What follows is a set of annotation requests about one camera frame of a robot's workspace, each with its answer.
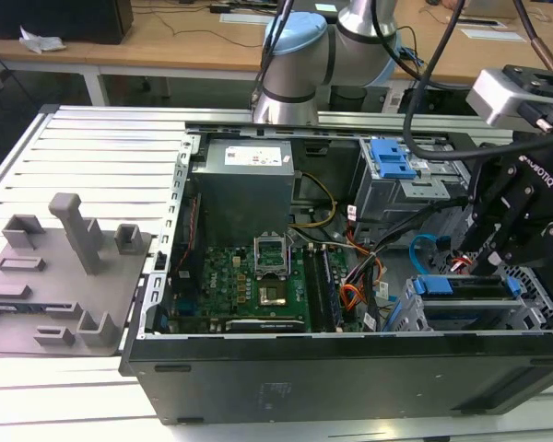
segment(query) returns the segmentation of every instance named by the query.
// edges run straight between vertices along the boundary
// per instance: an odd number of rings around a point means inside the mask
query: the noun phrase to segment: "desk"
[[[249,120],[244,110],[62,107],[40,114],[0,167],[0,229],[15,212],[45,212],[60,191],[78,192],[82,214],[97,216],[102,229],[129,218],[157,235],[166,210],[159,203],[167,198],[178,155],[172,140],[180,139],[183,122]],[[320,121],[399,131],[403,118],[323,112]],[[478,144],[504,144],[511,136],[474,117],[418,115],[414,127],[466,132]],[[152,151],[158,159],[144,163]],[[136,169],[145,175],[136,177]],[[41,224],[53,227],[56,220],[46,214]],[[4,243],[0,232],[0,250]],[[462,442],[553,442],[553,387],[503,416],[163,426],[137,380],[117,373],[119,363],[119,357],[0,357],[0,441],[363,442],[451,436]]]
[[[161,0],[159,5],[168,6]],[[149,2],[135,0],[135,6]],[[399,26],[409,25],[418,37],[418,51],[428,60],[444,32],[444,22],[450,11],[442,6],[429,6],[429,13],[419,12],[427,4],[424,0],[398,0],[395,17]],[[532,3],[553,19],[553,5]],[[265,27],[249,24],[219,22],[219,15],[206,10],[177,14],[149,14],[139,8],[134,26],[120,45],[66,43],[61,52],[36,54],[17,41],[0,41],[0,58],[13,70],[76,73],[84,76],[92,104],[107,105],[102,75],[196,77],[251,80],[260,63]],[[553,21],[542,23],[532,17],[538,34],[553,51]],[[230,40],[251,46],[241,47],[208,32],[190,32],[172,37],[172,29],[213,30]],[[510,23],[526,37],[520,20]],[[402,31],[407,45],[413,45],[411,36]],[[543,67],[529,44],[510,41],[481,41],[467,38],[456,30],[441,58],[434,79],[453,84],[472,84],[484,67],[503,67],[520,64]],[[409,77],[396,69],[390,81],[391,93],[385,102],[386,111],[397,111]]]

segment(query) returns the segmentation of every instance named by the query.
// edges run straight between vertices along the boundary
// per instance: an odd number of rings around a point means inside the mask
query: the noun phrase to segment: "label sticker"
[[[357,206],[349,205],[348,206],[348,220],[356,221],[357,220]]]
[[[365,313],[365,318],[364,318],[363,322],[371,330],[375,330],[375,318],[373,316],[371,316],[369,313]]]
[[[383,281],[379,283],[379,291],[377,292],[377,297],[389,299],[389,284],[384,283]]]
[[[280,147],[231,145],[225,149],[226,166],[282,166]]]
[[[430,169],[426,161],[421,161],[418,159],[411,159],[409,165],[412,169]]]
[[[335,8],[335,5],[328,5],[326,3],[316,3],[315,9],[320,12],[338,12],[338,10]]]

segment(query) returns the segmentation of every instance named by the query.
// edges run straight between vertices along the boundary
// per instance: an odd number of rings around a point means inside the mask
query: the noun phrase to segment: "black cable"
[[[18,84],[18,87],[20,87],[20,90],[23,91],[23,93],[27,96],[27,98],[29,99],[30,103],[33,105],[33,108],[35,108],[36,111],[39,110],[39,105],[37,104],[37,102],[35,101],[35,99],[31,96],[31,94],[25,89],[24,86],[22,86],[22,83],[20,83],[20,81],[18,81],[18,78],[15,76],[15,73],[12,72],[12,70],[6,66],[6,64],[2,61],[2,59],[0,58],[0,64],[2,65],[2,67],[5,68],[5,70],[10,74],[10,76],[12,76],[12,79],[15,80],[15,82]]]
[[[448,201],[438,201],[436,203],[432,203],[427,205],[426,207],[418,210],[414,214],[408,216],[406,219],[400,221],[397,223],[394,227],[389,228],[384,235],[382,235],[379,240],[370,247],[371,250],[377,251],[382,249],[383,247],[388,246],[389,244],[396,242],[399,240],[405,233],[409,232],[410,230],[414,230],[416,228],[419,228],[422,223],[428,219],[429,216],[436,212],[440,212],[441,210],[448,209],[451,207],[466,207],[467,206],[467,198],[464,196],[452,198]],[[348,276],[347,282],[349,284],[355,284],[360,277],[364,274],[365,270],[368,268],[369,265],[372,265],[374,263],[375,256],[370,255],[365,261],[363,261],[360,266],[357,268],[357,270],[352,274]]]
[[[217,34],[215,31],[213,30],[208,30],[208,29],[188,29],[188,30],[174,30],[174,28],[172,26],[170,26],[168,23],[166,23],[166,21],[160,17],[158,15],[158,13],[156,13],[155,11],[151,11],[151,14],[153,14],[154,16],[156,16],[159,21],[162,22],[162,24],[170,29],[172,31],[172,37],[176,37],[178,34],[188,34],[188,33],[193,33],[193,32],[208,32],[209,34],[213,34],[215,35],[216,37],[220,37],[221,39],[225,40],[225,41],[229,41],[230,43],[233,43],[233,44],[236,44],[238,46],[241,46],[243,48],[258,48],[260,46],[262,46],[262,44],[255,44],[255,45],[251,45],[251,44],[244,44],[244,43],[239,43],[237,41],[234,41],[234,40],[231,40],[231,39],[228,39],[226,36],[224,35],[221,35],[221,34]]]
[[[434,71],[434,68],[436,67],[437,62],[441,58],[442,52],[444,51],[444,48],[446,47],[447,42],[449,41],[449,39],[451,38],[451,35],[453,34],[454,28],[456,27],[457,20],[461,15],[461,11],[463,10],[464,4],[465,4],[465,0],[459,0],[457,6],[453,11],[453,15],[451,16],[451,21],[447,25],[447,28],[444,31],[444,34],[442,35],[441,42],[439,43],[438,47],[436,48],[436,51],[434,52],[434,55],[432,55],[432,58],[429,61],[428,67],[424,72],[424,75],[422,76],[422,79],[416,89],[416,93],[414,94],[414,96],[409,102],[409,106],[407,107],[406,118],[404,119],[404,129],[403,129],[404,142],[406,143],[406,146],[417,157],[428,159],[428,160],[436,160],[436,161],[458,161],[458,160],[467,160],[467,159],[501,157],[504,155],[521,154],[524,152],[528,152],[530,150],[545,149],[545,148],[553,147],[553,135],[544,136],[544,137],[539,136],[537,138],[534,138],[528,141],[510,143],[509,145],[500,145],[496,147],[479,148],[479,149],[469,150],[464,152],[429,151],[429,150],[422,149],[414,140],[414,137],[412,135],[412,129],[411,129],[412,121],[414,120],[414,114],[416,113],[416,109],[418,108],[420,101],[424,97],[424,92],[427,84],[429,83],[430,77],[432,76],[432,71]]]
[[[536,39],[538,36],[536,35],[535,27],[533,26],[530,17],[528,17],[528,14],[526,13],[523,2],[521,0],[512,1],[514,2],[514,6],[516,6],[516,11],[518,12],[518,17],[520,17],[520,21],[523,22],[524,30],[526,31],[528,38],[531,41]]]
[[[268,66],[270,66],[270,63],[272,62],[274,57],[273,52],[275,51],[275,48],[277,46],[278,39],[280,38],[280,34],[283,33],[285,26],[287,26],[288,16],[290,16],[292,9],[293,9],[293,0],[284,0],[278,6],[278,10],[276,11],[275,18],[273,18],[273,23],[270,27],[270,31],[268,32],[268,38],[266,39],[265,46],[263,48],[262,60],[260,62],[260,71],[258,72],[258,74],[256,75],[256,78],[254,79],[254,84],[252,89],[253,91],[252,99],[254,99],[254,96],[257,94],[259,85],[263,84],[263,82],[265,81],[265,76],[266,76],[266,72],[268,71]],[[276,28],[276,33],[274,34],[277,22],[279,22],[278,28]]]
[[[407,64],[404,63],[404,61],[401,58],[399,58],[399,56],[395,53],[394,49],[389,45],[389,43],[387,42],[387,39],[383,35],[381,27],[379,26],[379,18],[377,17],[377,0],[371,0],[371,15],[372,15],[372,25],[375,28],[375,33],[377,34],[377,37],[379,38],[382,47],[389,54],[389,56],[394,60],[394,62],[396,62],[397,65],[404,70],[404,72],[406,72],[408,75],[410,75],[412,78],[416,79],[417,81],[421,82],[422,76],[420,76],[418,72],[414,71],[414,69],[409,67]],[[441,83],[436,83],[434,81],[428,81],[428,85],[442,90],[469,90],[471,88],[468,86],[444,85]]]

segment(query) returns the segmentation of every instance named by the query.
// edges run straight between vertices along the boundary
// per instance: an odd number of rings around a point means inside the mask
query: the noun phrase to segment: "red wire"
[[[186,250],[184,251],[184,254],[181,258],[181,260],[178,262],[178,265],[176,266],[176,269],[174,272],[178,272],[178,269],[181,268],[182,263],[184,260],[186,260],[186,257],[188,256],[189,251],[193,248],[193,241],[194,241],[194,213],[196,212],[196,198],[193,199],[193,209],[191,211],[191,221],[189,224],[189,228],[191,230],[191,233],[189,234],[188,238],[188,246],[186,247]]]

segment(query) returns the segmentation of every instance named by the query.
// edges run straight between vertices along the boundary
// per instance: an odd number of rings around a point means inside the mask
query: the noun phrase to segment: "paper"
[[[42,53],[43,51],[61,51],[65,49],[62,39],[59,37],[41,37],[39,35],[31,34],[25,31],[22,26],[20,27],[20,37],[18,41],[27,47],[27,49]]]
[[[328,5],[325,3],[316,3],[315,9],[320,12],[338,12],[334,5]]]
[[[501,40],[501,41],[525,41],[516,32],[499,32],[497,30],[461,29],[470,39],[477,40]]]

